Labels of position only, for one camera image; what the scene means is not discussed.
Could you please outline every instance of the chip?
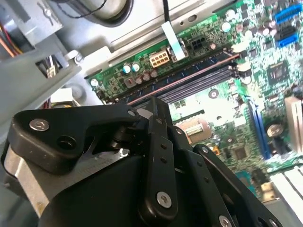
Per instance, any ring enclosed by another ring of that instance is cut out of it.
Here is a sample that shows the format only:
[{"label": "chip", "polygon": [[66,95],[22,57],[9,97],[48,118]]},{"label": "chip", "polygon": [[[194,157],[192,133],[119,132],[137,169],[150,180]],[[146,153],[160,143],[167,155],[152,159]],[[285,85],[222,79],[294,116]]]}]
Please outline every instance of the chip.
[{"label": "chip", "polygon": [[273,47],[273,43],[271,41],[267,41],[263,44],[264,50],[268,50]]},{"label": "chip", "polygon": [[248,5],[246,3],[241,5],[241,9],[242,9],[242,12],[246,11],[248,9]]},{"label": "chip", "polygon": [[267,69],[267,78],[270,85],[277,84],[288,78],[288,66],[286,61],[270,65]]},{"label": "chip", "polygon": [[237,148],[234,150],[235,155],[238,160],[244,159],[247,157],[245,148]]},{"label": "chip", "polygon": [[242,18],[243,19],[248,18],[248,12],[247,11],[242,13]]},{"label": "chip", "polygon": [[250,21],[246,20],[243,22],[243,27],[248,27],[248,25],[250,25]]},{"label": "chip", "polygon": [[240,53],[240,58],[245,58],[245,57],[247,57],[248,56],[248,54],[247,54],[247,51],[246,50],[244,50],[244,51],[242,51],[241,53]]},{"label": "chip", "polygon": [[257,55],[256,49],[252,49],[252,50],[250,51],[250,55],[251,55],[251,57],[255,57],[255,56]]},{"label": "chip", "polygon": [[255,35],[255,34],[258,32],[258,28],[257,28],[257,27],[252,27],[252,28],[250,29],[250,31],[251,31],[251,33],[252,33],[253,35]]}]

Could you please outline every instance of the sata port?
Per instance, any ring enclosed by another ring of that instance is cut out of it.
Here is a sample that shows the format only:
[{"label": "sata port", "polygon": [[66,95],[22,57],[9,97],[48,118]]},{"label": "sata port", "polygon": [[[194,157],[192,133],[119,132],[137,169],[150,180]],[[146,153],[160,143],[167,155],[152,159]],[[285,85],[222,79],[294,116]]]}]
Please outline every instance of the sata port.
[{"label": "sata port", "polygon": [[285,47],[289,44],[296,43],[299,40],[299,35],[297,33],[297,29],[294,26],[287,26],[281,29],[276,38],[276,45],[279,48]]}]

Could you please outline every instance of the blue pcie slot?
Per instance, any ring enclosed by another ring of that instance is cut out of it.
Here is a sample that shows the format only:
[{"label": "blue pcie slot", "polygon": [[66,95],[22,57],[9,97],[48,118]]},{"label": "blue pcie slot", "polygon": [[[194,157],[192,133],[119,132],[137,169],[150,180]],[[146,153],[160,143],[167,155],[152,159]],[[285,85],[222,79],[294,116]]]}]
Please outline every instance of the blue pcie slot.
[{"label": "blue pcie slot", "polygon": [[279,25],[279,24],[289,20],[290,18],[298,15],[301,12],[302,12],[301,4],[292,5],[275,15],[276,23]]},{"label": "blue pcie slot", "polygon": [[255,104],[251,97],[246,96],[246,98],[250,103],[250,111],[252,113],[253,123],[255,125],[256,134],[259,140],[261,154],[264,159],[270,159],[270,149],[267,143],[267,134],[264,129],[261,112],[258,108],[258,105]]},{"label": "blue pcie slot", "polygon": [[296,43],[299,41],[299,35],[296,33],[296,34],[293,34],[285,39],[282,39],[282,40],[278,40],[277,41],[277,44],[278,44],[278,47],[282,48],[282,47],[285,47],[289,44],[292,44],[292,43]]}]

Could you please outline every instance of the capacitor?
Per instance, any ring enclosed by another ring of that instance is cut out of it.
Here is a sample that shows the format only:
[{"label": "capacitor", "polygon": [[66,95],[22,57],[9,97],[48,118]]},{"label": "capacitor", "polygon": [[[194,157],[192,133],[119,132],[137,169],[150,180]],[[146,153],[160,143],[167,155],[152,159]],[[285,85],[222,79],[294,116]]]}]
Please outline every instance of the capacitor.
[{"label": "capacitor", "polygon": [[135,79],[136,84],[142,84],[143,83],[143,79],[142,79],[143,75],[141,73],[139,73]]},{"label": "capacitor", "polygon": [[275,36],[276,33],[277,33],[277,30],[276,30],[276,29],[273,29],[273,30],[270,31],[270,35],[272,35],[272,36]]},{"label": "capacitor", "polygon": [[274,20],[267,20],[263,23],[263,26],[264,27],[267,27],[267,28],[275,28],[276,26],[276,21]]},{"label": "capacitor", "polygon": [[222,23],[221,24],[221,30],[223,31],[223,32],[229,32],[230,30],[231,30],[231,28],[232,28],[232,26],[231,26],[231,24],[230,23],[228,23],[228,22],[224,22],[224,23]]},{"label": "capacitor", "polygon": [[245,38],[247,38],[247,39],[253,38],[252,32],[251,32],[250,30],[247,30],[247,31],[245,32]]},{"label": "capacitor", "polygon": [[250,84],[251,81],[252,81],[251,76],[241,78],[241,82],[246,85]]},{"label": "capacitor", "polygon": [[139,70],[140,70],[140,65],[139,65],[138,63],[134,62],[134,63],[132,64],[132,70],[133,70],[134,72],[139,72]]},{"label": "capacitor", "polygon": [[151,77],[155,78],[157,76],[158,76],[158,72],[155,69],[151,70]]},{"label": "capacitor", "polygon": [[233,9],[230,9],[226,12],[226,19],[232,20],[236,18],[236,12]]},{"label": "capacitor", "polygon": [[272,124],[267,129],[267,135],[271,138],[280,136],[284,131],[284,127],[281,124]]},{"label": "capacitor", "polygon": [[143,79],[144,81],[149,81],[149,80],[151,79],[151,74],[150,74],[150,72],[149,72],[148,70],[146,70],[146,71],[143,72],[143,77],[142,77],[142,79]]},{"label": "capacitor", "polygon": [[90,81],[90,85],[92,85],[93,87],[97,87],[97,86],[99,86],[99,82],[96,79],[92,79]]},{"label": "capacitor", "polygon": [[258,32],[262,35],[268,35],[269,34],[269,29],[267,27],[261,27]]},{"label": "capacitor", "polygon": [[123,72],[124,73],[126,73],[126,74],[128,74],[128,73],[130,73],[132,71],[132,67],[131,67],[131,65],[130,64],[125,64],[124,66],[123,66]]}]

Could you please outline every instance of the black wire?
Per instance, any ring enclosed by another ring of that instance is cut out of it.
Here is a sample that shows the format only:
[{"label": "black wire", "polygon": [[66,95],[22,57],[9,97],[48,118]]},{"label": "black wire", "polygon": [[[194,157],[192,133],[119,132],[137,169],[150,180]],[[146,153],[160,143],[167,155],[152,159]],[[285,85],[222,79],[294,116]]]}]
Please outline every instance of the black wire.
[{"label": "black wire", "polygon": [[163,0],[163,6],[164,6],[164,19],[165,19],[165,22],[170,21],[168,0]]},{"label": "black wire", "polygon": [[[63,0],[63,2],[66,2],[66,3],[70,3],[70,2],[73,2],[73,0]],[[93,10],[93,11],[89,11],[88,13],[86,14],[80,14],[80,16],[72,16],[71,14],[67,13],[64,9],[62,9],[61,5],[59,3],[57,3],[57,6],[59,7],[59,9],[66,15],[68,16],[69,18],[73,18],[73,19],[79,19],[79,18],[83,18],[83,17],[87,17],[95,12],[97,12],[98,10],[102,9],[105,5],[105,3],[107,2],[107,0],[104,0],[104,2],[102,3],[101,6],[99,6],[97,9]]]}]

